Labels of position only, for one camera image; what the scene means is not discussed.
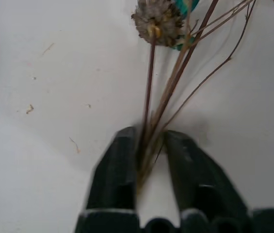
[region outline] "dried flower head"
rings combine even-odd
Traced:
[[[148,43],[156,34],[156,45],[173,47],[181,38],[182,15],[173,0],[138,0],[135,13],[131,15],[139,36]]]

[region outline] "clamp jaw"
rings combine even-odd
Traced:
[[[224,171],[187,135],[164,135],[180,227],[136,212],[136,130],[119,131],[98,163],[75,233],[274,233],[274,209],[249,211]]]

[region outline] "debris speck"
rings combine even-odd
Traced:
[[[71,138],[71,137],[69,137],[70,138],[70,140],[71,140],[71,142],[73,142],[74,143],[74,145],[76,146],[76,148],[77,148],[77,153],[79,154],[80,153],[80,149],[79,149],[79,146],[77,145],[77,143]]]
[[[55,43],[52,43],[44,52],[43,52],[43,54],[42,55],[44,55],[48,50],[50,50],[51,49],[51,47],[53,47],[53,45],[54,45]]]
[[[26,114],[28,115],[30,112],[32,112],[34,110],[34,107],[32,106],[32,104],[29,105],[29,109],[26,111]]]

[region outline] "white surface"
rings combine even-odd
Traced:
[[[221,0],[215,15],[235,3]],[[72,232],[93,165],[116,131],[140,122],[149,46],[130,19],[135,4],[0,0],[0,233]],[[198,46],[165,119],[228,56],[243,23],[244,13]],[[154,105],[177,52],[156,55]],[[224,166],[250,207],[274,206],[272,0],[258,1],[234,59],[170,128]],[[141,201],[142,224],[154,215],[178,223],[166,172],[162,157]]]

